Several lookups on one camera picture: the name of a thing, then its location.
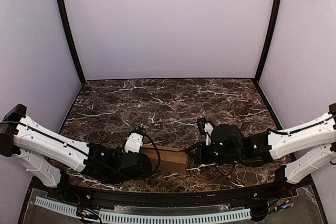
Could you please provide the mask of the brown cardboard box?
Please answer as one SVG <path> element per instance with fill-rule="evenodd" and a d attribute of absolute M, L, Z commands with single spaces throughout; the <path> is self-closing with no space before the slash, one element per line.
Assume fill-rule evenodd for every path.
<path fill-rule="evenodd" d="M 185 174 L 187 167 L 187 154 L 185 153 L 186 145 L 181 148 L 157 146 L 160 153 L 159 172 Z M 158 163 L 157 153 L 152 145 L 143 145 L 141 152 L 148 156 L 152 168 L 155 169 Z"/>

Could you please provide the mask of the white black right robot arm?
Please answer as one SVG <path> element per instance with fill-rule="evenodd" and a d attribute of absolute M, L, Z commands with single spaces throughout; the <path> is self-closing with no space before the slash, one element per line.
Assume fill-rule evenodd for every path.
<path fill-rule="evenodd" d="M 288 154 L 305 150 L 304 156 L 276 170 L 276 180 L 297 184 L 307 175 L 335 160 L 335 104 L 320 117 L 289 129 L 272 130 L 245 137 L 237 125 L 215 125 L 197 119 L 206 140 L 185 150 L 196 164 L 242 164 L 259 167 Z"/>

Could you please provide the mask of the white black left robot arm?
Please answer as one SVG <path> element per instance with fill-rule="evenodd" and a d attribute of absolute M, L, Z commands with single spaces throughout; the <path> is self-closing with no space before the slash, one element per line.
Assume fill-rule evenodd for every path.
<path fill-rule="evenodd" d="M 48 158 L 103 184 L 146 179 L 158 169 L 141 152 L 144 138 L 149 138 L 143 127 L 131 131 L 123 147 L 107 148 L 59 135 L 27 116 L 26 110 L 17 104 L 1 121 L 1 155 L 18 159 L 49 188 L 67 183 L 68 178 Z"/>

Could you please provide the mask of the clear acrylic plate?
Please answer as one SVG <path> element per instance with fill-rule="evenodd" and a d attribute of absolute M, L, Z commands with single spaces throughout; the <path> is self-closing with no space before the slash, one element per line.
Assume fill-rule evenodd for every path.
<path fill-rule="evenodd" d="M 89 209 L 34 189 L 22 223 L 323 223 L 310 187 L 301 187 L 290 202 L 268 202 L 265 215 L 252 216 L 245 207 L 229 205 L 203 207 L 154 208 L 115 206 L 113 209 Z"/>

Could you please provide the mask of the black front rail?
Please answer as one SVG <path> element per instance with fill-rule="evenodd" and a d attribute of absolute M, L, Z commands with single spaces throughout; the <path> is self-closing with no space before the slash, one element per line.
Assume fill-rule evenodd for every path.
<path fill-rule="evenodd" d="M 289 192 L 291 189 L 297 191 L 311 181 L 311 176 L 307 176 L 295 185 L 269 183 L 202 193 L 130 193 L 71 185 L 68 196 L 64 199 L 38 196 L 35 205 L 80 220 L 99 223 L 225 223 L 264 217 L 267 213 L 261 208 L 269 208 L 268 202 L 292 198 L 293 195 Z M 79 195 L 79 205 L 70 199 L 75 194 Z M 145 216 L 117 212 L 118 206 L 164 210 L 217 205 L 227 205 L 230 210 L 189 216 L 160 216 L 154 213 Z"/>

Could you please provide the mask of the black left frame post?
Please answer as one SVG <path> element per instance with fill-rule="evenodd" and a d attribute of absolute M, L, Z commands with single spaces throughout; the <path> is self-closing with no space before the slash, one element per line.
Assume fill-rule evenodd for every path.
<path fill-rule="evenodd" d="M 65 38 L 66 38 L 67 45 L 68 45 L 70 55 L 72 58 L 72 62 L 75 67 L 78 79 L 81 85 L 83 86 L 86 83 L 86 79 L 85 79 L 85 75 L 84 75 L 84 72 L 83 72 L 83 69 L 82 69 L 82 66 L 79 60 L 79 56 L 76 50 L 75 41 L 74 41 L 74 38 L 71 32 L 71 27 L 70 27 L 69 18 L 67 15 L 65 0 L 56 0 L 56 1 L 58 5 L 59 15 L 61 18 L 61 23 L 62 23 L 62 27 L 64 30 Z"/>

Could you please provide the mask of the black frame post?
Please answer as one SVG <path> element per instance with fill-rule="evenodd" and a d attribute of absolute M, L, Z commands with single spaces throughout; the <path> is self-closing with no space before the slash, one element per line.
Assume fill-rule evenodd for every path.
<path fill-rule="evenodd" d="M 273 34 L 274 34 L 276 22 L 277 22 L 280 3 L 281 3 L 281 0 L 273 0 L 272 2 L 272 8 L 271 8 L 270 19 L 268 23 L 266 36 L 265 36 L 265 41 L 264 41 L 263 49 L 261 51 L 257 70 L 254 76 L 254 82 L 256 85 L 258 85 L 260 82 L 260 79 L 261 79 L 261 76 L 262 76 L 262 73 L 263 73 L 263 70 L 266 64 L 267 56 L 269 53 L 270 45 L 272 42 L 272 38 L 273 38 Z"/>
<path fill-rule="evenodd" d="M 72 58 L 72 62 L 75 67 L 78 79 L 81 85 L 83 86 L 86 83 L 86 79 L 85 79 L 85 75 L 84 75 L 84 72 L 83 72 L 83 69 L 82 69 L 82 66 L 79 60 L 79 56 L 76 50 L 75 41 L 74 41 L 74 38 L 71 32 L 71 27 L 70 27 L 69 18 L 67 15 L 65 0 L 56 0 L 56 1 L 58 5 L 59 15 L 61 18 L 61 23 L 62 23 L 62 27 L 64 30 L 65 38 L 66 38 L 67 45 L 68 45 L 70 55 Z"/>

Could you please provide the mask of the black right frame post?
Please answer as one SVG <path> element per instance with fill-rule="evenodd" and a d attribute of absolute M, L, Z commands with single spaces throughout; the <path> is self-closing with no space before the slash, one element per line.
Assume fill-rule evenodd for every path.
<path fill-rule="evenodd" d="M 273 0 L 272 2 L 272 8 L 271 8 L 270 19 L 268 23 L 266 36 L 265 36 L 265 41 L 264 41 L 263 49 L 261 51 L 257 70 L 254 76 L 254 82 L 256 85 L 258 85 L 260 82 L 260 79 L 261 79 L 261 76 L 262 76 L 262 73 L 263 73 L 263 70 L 266 64 L 267 56 L 269 53 L 270 45 L 272 42 L 272 38 L 273 38 L 273 34 L 274 34 L 276 22 L 277 22 L 280 3 L 281 3 L 281 0 Z"/>

